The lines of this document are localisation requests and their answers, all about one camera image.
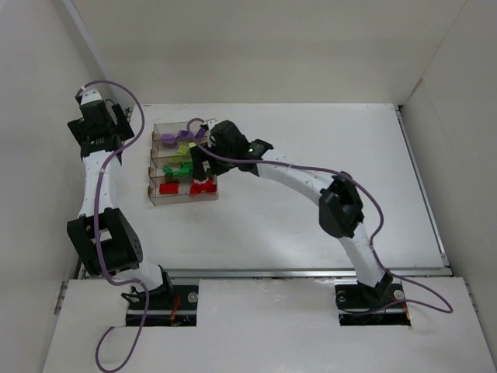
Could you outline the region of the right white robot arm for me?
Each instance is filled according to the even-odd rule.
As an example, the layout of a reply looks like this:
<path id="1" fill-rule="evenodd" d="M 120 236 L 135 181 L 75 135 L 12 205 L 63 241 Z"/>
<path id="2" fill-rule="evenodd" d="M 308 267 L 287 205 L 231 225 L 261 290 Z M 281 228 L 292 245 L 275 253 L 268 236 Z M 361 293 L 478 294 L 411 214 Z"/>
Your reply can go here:
<path id="1" fill-rule="evenodd" d="M 210 176 L 231 169 L 280 183 L 318 207 L 319 226 L 339 240 L 359 284 L 376 288 L 387 278 L 366 232 L 360 186 L 349 174 L 292 163 L 270 143 L 261 139 L 249 141 L 229 120 L 213 127 L 202 123 L 200 133 L 205 132 L 209 133 L 207 141 L 194 137 L 189 145 L 196 184 L 205 184 Z"/>

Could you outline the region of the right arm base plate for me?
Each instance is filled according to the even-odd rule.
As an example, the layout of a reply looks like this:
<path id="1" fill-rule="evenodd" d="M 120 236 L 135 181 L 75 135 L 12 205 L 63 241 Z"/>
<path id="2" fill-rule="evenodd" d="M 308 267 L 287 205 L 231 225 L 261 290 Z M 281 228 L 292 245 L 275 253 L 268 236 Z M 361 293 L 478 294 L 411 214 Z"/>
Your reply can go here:
<path id="1" fill-rule="evenodd" d="M 369 288 L 356 281 L 335 283 L 335 303 L 339 310 L 340 326 L 410 326 L 410 316 L 400 281 L 389 285 L 383 281 Z"/>

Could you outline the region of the red square lego brick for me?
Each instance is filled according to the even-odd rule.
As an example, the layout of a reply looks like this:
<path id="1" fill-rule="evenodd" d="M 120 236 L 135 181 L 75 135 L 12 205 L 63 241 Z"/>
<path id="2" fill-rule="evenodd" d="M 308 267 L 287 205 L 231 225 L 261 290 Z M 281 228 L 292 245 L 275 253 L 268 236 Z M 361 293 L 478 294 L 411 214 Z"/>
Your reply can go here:
<path id="1" fill-rule="evenodd" d="M 161 183 L 159 186 L 159 193 L 161 195 L 172 195 L 179 193 L 178 183 Z"/>

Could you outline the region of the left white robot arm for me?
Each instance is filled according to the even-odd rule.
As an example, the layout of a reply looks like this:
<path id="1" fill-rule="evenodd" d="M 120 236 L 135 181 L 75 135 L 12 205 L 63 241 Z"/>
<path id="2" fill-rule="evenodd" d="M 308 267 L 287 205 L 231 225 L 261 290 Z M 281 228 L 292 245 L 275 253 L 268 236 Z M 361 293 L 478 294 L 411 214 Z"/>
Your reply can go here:
<path id="1" fill-rule="evenodd" d="M 169 276 L 159 265 L 144 258 L 140 239 L 117 207 L 121 155 L 112 156 L 134 137 L 130 123 L 118 104 L 108 107 L 97 90 L 78 97 L 82 117 L 68 122 L 85 167 L 85 194 L 67 233 L 83 267 L 92 277 L 103 275 L 103 262 L 114 281 L 139 280 L 153 295 L 172 292 Z"/>

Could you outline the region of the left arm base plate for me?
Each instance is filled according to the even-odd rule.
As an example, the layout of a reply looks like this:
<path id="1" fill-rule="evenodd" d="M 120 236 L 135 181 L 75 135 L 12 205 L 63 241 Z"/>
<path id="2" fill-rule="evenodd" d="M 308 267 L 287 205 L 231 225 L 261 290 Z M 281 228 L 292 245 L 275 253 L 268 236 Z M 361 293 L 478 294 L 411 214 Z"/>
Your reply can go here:
<path id="1" fill-rule="evenodd" d="M 126 326 L 139 326 L 145 310 L 145 293 L 132 286 L 121 297 L 127 302 Z M 149 297 L 144 326 L 196 326 L 198 284 L 165 284 L 150 291 Z"/>

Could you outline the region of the purple red flower lego stack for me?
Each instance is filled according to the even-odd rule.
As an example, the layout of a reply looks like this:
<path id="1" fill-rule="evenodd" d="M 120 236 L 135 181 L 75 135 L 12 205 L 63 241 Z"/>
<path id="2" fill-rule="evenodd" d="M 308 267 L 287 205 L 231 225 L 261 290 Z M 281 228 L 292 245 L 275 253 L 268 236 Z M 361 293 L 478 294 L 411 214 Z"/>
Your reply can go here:
<path id="1" fill-rule="evenodd" d="M 197 195 L 202 193 L 216 193 L 217 183 L 212 177 L 208 177 L 205 180 L 192 179 L 192 183 L 189 189 L 190 195 Z"/>

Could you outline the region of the purple round flower lego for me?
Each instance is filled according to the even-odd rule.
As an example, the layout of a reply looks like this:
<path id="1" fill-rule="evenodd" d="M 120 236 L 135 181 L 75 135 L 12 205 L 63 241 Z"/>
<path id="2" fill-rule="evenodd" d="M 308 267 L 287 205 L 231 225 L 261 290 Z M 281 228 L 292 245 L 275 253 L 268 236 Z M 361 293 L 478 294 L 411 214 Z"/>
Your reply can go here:
<path id="1" fill-rule="evenodd" d="M 177 137 L 175 134 L 162 134 L 159 140 L 165 148 L 175 148 L 177 146 Z"/>

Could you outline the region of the small lime green brick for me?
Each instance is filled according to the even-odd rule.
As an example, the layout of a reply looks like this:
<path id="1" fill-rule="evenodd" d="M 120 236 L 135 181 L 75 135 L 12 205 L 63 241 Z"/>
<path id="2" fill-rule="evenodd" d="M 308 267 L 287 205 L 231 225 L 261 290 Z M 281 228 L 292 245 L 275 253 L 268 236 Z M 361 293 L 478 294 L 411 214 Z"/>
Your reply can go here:
<path id="1" fill-rule="evenodd" d="M 187 155 L 189 153 L 189 146 L 180 145 L 179 148 L 177 149 L 177 152 L 179 155 Z"/>

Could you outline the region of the small green wedge piece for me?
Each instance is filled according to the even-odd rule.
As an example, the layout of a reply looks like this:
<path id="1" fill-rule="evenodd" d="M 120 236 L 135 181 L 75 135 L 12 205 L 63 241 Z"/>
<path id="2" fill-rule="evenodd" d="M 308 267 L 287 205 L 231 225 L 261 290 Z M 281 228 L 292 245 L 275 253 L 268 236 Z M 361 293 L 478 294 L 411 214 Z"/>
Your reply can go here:
<path id="1" fill-rule="evenodd" d="M 162 169 L 163 169 L 165 175 L 172 175 L 173 174 L 173 169 L 171 169 L 168 166 L 163 166 Z"/>

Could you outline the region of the lime green 2x4 brick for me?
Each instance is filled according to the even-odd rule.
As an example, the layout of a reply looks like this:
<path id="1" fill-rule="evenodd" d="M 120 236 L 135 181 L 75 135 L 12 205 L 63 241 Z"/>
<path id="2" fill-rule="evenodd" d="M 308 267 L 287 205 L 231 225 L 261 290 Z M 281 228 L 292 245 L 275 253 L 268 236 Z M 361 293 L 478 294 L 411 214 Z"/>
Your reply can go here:
<path id="1" fill-rule="evenodd" d="M 172 155 L 168 157 L 169 164 L 177 164 L 185 161 L 184 155 Z"/>

